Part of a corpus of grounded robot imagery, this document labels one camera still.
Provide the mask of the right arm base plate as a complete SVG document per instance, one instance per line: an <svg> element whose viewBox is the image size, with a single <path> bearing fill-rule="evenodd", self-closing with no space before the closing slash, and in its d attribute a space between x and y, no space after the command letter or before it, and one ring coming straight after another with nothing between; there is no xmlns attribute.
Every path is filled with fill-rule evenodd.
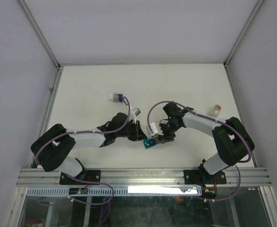
<svg viewBox="0 0 277 227"><path fill-rule="evenodd" d="M196 184L202 187L214 184L227 184L225 173L221 170L214 175L199 169L187 169L183 171L184 182L186 185Z"/></svg>

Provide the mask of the white pill bottle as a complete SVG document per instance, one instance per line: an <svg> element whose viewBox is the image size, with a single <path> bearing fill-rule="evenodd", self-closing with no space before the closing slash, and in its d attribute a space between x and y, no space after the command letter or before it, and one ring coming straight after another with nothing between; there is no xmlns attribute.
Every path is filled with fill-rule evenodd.
<svg viewBox="0 0 277 227"><path fill-rule="evenodd" d="M123 97L124 95L123 94L118 94L118 93L113 93L113 96L114 96L114 103L122 103L123 102Z"/></svg>

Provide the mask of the weekly pill organizer strip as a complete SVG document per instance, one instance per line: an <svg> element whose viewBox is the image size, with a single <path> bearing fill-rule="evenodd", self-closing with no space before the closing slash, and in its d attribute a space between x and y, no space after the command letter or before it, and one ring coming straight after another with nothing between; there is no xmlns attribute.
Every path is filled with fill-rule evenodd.
<svg viewBox="0 0 277 227"><path fill-rule="evenodd" d="M143 140L143 144L146 149L149 149L156 145L156 140L154 138L145 139L145 140Z"/></svg>

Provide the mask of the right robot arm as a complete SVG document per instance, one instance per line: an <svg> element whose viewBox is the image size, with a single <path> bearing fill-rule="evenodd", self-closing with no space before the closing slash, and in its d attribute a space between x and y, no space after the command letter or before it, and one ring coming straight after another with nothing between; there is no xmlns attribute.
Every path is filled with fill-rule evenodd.
<svg viewBox="0 0 277 227"><path fill-rule="evenodd" d="M251 160L255 144L238 118L221 121L196 113L188 107L182 109L174 102L168 102L163 111L167 115L167 122L159 124L162 131L158 139L160 143L174 141L175 133L180 128L195 129L214 139L217 152L202 161L197 175L192 177L196 183L211 182L219 171L242 162L245 156L248 157L246 162Z"/></svg>

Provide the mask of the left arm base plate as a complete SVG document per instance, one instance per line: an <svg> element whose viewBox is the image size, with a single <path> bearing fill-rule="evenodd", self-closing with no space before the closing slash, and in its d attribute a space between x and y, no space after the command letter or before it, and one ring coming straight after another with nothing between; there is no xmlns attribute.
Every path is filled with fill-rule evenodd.
<svg viewBox="0 0 277 227"><path fill-rule="evenodd" d="M60 185L84 185L89 182L100 182L101 179L101 170L83 170L78 176L75 176L76 179L80 180L75 181L69 178L66 174L61 173Z"/></svg>

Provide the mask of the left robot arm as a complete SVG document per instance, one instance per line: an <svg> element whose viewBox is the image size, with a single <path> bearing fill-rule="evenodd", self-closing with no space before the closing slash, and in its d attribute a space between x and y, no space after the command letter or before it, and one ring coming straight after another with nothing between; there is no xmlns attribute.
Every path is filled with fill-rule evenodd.
<svg viewBox="0 0 277 227"><path fill-rule="evenodd" d="M147 136L139 121L128 119L125 113L117 113L110 121L90 130L89 133L68 132L58 123L37 139L30 149L44 171L58 170L79 184L86 179L85 167L79 160L70 157L69 153L78 148L106 147L113 144L117 138L136 142L145 140Z"/></svg>

